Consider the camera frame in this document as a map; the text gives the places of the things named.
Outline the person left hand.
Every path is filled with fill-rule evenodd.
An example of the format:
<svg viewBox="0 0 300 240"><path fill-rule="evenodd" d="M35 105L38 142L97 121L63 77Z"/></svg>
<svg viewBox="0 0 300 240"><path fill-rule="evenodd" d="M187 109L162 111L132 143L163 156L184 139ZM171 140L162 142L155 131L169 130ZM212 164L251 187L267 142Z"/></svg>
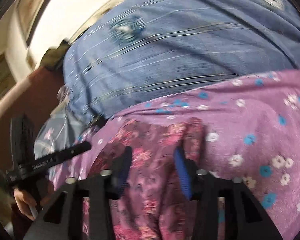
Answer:
<svg viewBox="0 0 300 240"><path fill-rule="evenodd" d="M54 191L54 186L52 184L49 185L47 188L47 195L40 201L41 206L44 206L50 200ZM27 191L20 190L17 187L14 189L13 195L20 212L30 220L34 221L35 217L30 210L30 207L35 207L37 205L34 198Z"/></svg>

